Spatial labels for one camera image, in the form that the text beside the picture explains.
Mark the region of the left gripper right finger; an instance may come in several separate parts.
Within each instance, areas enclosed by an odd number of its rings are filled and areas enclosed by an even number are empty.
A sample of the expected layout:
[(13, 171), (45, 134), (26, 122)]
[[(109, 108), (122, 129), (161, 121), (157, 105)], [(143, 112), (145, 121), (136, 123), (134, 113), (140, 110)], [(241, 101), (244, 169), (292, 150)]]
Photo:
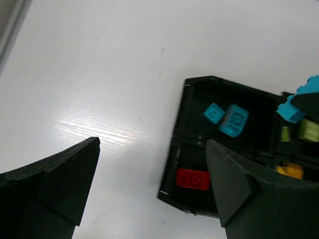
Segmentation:
[(319, 185), (244, 158), (214, 140), (206, 162), (221, 226), (229, 239), (316, 239)]

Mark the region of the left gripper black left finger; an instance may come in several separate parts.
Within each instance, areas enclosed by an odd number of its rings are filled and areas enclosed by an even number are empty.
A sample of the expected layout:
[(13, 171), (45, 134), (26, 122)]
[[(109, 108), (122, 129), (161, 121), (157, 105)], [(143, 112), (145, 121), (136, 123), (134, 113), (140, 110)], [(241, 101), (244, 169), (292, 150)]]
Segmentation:
[(70, 239), (80, 225), (100, 154), (90, 137), (0, 175), (2, 239)]

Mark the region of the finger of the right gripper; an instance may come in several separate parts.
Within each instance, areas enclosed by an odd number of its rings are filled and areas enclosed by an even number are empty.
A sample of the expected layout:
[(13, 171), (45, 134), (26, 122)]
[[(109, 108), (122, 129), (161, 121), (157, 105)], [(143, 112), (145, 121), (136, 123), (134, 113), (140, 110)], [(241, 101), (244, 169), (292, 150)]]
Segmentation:
[(291, 104), (315, 122), (319, 121), (319, 92), (295, 95)]

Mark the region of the red teal green lego stack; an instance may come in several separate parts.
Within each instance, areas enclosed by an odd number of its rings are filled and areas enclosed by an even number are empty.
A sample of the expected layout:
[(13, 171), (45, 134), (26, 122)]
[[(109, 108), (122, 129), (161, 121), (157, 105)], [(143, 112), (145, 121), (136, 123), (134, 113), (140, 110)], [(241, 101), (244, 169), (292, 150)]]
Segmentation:
[(319, 76), (310, 76), (303, 86), (297, 88), (296, 93), (288, 96), (286, 102), (278, 106), (277, 113), (291, 123), (298, 123), (304, 117), (318, 123)]

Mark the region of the lime green lego plate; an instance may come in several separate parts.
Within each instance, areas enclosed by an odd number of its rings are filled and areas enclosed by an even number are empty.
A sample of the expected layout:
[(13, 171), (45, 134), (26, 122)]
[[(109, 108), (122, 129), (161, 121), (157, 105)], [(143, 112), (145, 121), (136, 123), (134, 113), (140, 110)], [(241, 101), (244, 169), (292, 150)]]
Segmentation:
[(299, 139), (309, 142), (318, 142), (319, 125), (311, 120), (302, 119), (299, 129)]

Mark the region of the yellow rounded lego brick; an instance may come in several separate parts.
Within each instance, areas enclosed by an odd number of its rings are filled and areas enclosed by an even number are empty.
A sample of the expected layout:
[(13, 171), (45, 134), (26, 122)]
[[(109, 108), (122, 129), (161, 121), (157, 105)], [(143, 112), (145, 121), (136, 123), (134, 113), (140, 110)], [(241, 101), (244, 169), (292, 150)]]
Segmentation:
[(303, 180), (304, 177), (304, 168), (301, 165), (291, 162), (280, 162), (280, 164), (276, 166), (276, 171), (280, 174), (300, 180)]

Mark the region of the red flower lego brick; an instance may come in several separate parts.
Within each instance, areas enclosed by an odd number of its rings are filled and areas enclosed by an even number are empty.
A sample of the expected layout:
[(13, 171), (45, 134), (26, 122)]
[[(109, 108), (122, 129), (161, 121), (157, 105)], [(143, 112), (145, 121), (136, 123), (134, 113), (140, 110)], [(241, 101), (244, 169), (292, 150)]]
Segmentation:
[(210, 175), (206, 171), (178, 168), (175, 183), (182, 188), (206, 191), (210, 188)]

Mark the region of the teal rounded lego brick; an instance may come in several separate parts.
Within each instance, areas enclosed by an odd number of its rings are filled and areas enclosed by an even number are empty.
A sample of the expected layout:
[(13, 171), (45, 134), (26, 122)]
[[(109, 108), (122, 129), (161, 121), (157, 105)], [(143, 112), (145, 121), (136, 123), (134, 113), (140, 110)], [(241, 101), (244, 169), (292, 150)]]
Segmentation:
[(226, 111), (219, 130), (229, 137), (237, 137), (243, 131), (249, 112), (235, 104), (231, 104)]

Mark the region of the small teal lego cube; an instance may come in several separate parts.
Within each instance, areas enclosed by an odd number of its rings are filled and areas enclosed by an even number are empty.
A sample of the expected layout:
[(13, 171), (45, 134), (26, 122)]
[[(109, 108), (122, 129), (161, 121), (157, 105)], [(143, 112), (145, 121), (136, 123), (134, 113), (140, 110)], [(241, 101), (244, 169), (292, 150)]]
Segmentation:
[(225, 111), (216, 103), (212, 103), (203, 113), (203, 115), (213, 124), (219, 123), (219, 121), (225, 115)]

